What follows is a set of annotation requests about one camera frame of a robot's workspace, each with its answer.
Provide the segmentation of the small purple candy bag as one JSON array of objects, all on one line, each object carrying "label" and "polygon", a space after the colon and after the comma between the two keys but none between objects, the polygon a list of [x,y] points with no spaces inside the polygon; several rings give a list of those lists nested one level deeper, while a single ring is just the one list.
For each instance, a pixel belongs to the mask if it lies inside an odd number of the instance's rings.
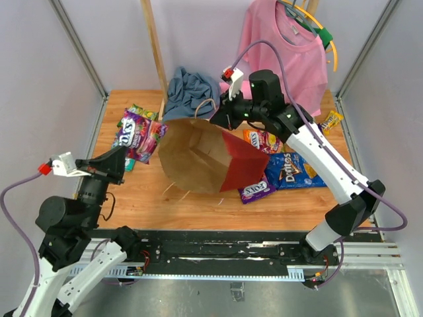
[{"label": "small purple candy bag", "polygon": [[262,199],[276,191],[277,189],[268,182],[267,178],[263,178],[256,184],[239,189],[239,195],[241,202],[243,204],[248,204]]}]

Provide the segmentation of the purple Fox's berries bag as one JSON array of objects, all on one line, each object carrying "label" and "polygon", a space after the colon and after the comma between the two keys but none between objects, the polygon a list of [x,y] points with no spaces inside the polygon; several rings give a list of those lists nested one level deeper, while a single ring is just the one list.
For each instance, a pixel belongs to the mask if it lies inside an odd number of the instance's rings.
[{"label": "purple Fox's berries bag", "polygon": [[127,148],[126,156],[129,159],[149,164],[151,156],[169,127],[128,109],[125,109],[121,122],[122,125],[116,135],[116,144]]}]

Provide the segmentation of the yellow M&M's candy bag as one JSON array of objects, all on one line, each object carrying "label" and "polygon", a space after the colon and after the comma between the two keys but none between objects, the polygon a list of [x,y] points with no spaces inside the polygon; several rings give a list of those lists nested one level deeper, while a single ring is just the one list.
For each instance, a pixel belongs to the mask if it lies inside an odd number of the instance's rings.
[{"label": "yellow M&M's candy bag", "polygon": [[321,124],[322,131],[325,135],[328,135],[335,126],[337,126],[342,120],[344,119],[344,116],[342,114],[339,114],[338,112],[331,110],[328,113],[328,116],[324,120],[324,122]]}]

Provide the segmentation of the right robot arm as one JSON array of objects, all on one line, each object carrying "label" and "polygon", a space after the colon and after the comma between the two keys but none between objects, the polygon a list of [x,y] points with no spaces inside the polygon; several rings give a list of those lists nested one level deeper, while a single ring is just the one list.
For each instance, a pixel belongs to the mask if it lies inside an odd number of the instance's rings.
[{"label": "right robot arm", "polygon": [[229,88],[220,96],[219,109],[210,122],[228,130],[243,122],[260,122],[268,133],[301,155],[331,190],[336,206],[300,243],[300,258],[315,264],[327,246],[349,236],[374,214],[385,186],[361,175],[326,140],[301,106],[285,101],[280,79],[271,70],[250,74],[250,99],[241,91],[242,71],[227,67],[221,78]]}]

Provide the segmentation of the orange Fox's candy bag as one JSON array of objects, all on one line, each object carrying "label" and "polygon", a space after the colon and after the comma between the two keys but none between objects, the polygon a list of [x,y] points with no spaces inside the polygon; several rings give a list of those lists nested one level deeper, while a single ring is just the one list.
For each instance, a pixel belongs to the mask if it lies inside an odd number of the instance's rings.
[{"label": "orange Fox's candy bag", "polygon": [[282,153],[284,144],[271,133],[257,129],[244,129],[243,139],[266,154]]}]

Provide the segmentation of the red brown paper bag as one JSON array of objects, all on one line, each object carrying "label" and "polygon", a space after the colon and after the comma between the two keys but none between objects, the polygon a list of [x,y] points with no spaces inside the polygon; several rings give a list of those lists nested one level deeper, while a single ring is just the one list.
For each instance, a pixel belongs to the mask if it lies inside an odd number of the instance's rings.
[{"label": "red brown paper bag", "polygon": [[241,138],[198,117],[204,104],[217,106],[207,98],[192,117],[161,121],[168,130],[159,144],[159,160],[165,176],[186,193],[218,194],[256,184],[264,175],[270,157]]}]

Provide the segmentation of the teal Fox's candy bag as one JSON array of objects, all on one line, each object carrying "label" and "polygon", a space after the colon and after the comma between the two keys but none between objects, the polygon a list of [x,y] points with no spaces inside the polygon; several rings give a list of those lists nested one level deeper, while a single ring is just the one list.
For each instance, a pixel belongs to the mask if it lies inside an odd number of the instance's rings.
[{"label": "teal Fox's candy bag", "polygon": [[[114,140],[112,142],[112,146],[111,148],[114,148],[116,146],[119,145],[119,140],[118,140],[118,134],[116,133],[114,136]],[[125,171],[126,172],[131,172],[134,169],[135,166],[135,160],[132,158],[125,158]]]}]

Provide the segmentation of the green yellow candy bag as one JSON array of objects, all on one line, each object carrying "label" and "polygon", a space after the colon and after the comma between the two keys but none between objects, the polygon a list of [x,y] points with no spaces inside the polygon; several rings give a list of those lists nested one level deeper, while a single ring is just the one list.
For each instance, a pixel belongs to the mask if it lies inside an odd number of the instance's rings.
[{"label": "green yellow candy bag", "polygon": [[140,127],[144,123],[147,125],[160,125],[158,116],[159,114],[157,112],[146,110],[136,104],[132,104],[124,110],[124,115],[118,122],[117,127],[122,129]]}]

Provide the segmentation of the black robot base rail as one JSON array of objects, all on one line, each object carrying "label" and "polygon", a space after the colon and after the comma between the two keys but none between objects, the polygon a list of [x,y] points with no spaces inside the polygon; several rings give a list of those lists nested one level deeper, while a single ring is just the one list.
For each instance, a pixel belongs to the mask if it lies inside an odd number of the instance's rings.
[{"label": "black robot base rail", "polygon": [[230,230],[138,230],[142,252],[125,260],[128,276],[149,259],[143,277],[275,278],[290,266],[322,270],[338,265],[334,245],[313,251],[304,232]]}]

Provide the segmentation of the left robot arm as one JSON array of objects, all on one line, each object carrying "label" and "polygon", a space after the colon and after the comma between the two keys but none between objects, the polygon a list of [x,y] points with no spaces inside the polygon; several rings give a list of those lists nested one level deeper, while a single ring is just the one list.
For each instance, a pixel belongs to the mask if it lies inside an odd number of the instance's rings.
[{"label": "left robot arm", "polygon": [[41,204],[36,225],[44,232],[44,239],[39,248],[34,247],[5,204],[1,204],[7,220],[30,248],[34,262],[34,277],[25,296],[7,316],[72,316],[83,298],[112,267],[140,257],[140,237],[131,228],[120,227],[103,251],[80,274],[65,282],[91,242],[90,233],[98,227],[109,185],[120,185],[124,181],[126,153],[126,147],[117,146],[92,159],[74,159],[70,152],[54,155],[38,167],[35,175],[1,192],[4,197],[9,190],[50,172],[56,176],[82,178],[75,199],[54,195]]}]

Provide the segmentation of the blue snack bag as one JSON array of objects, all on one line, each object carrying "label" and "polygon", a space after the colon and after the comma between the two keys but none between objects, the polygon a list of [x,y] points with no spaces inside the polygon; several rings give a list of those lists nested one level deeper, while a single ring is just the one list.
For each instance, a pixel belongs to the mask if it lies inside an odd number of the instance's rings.
[{"label": "blue snack bag", "polygon": [[314,168],[296,152],[271,154],[265,175],[277,190],[327,186]]}]

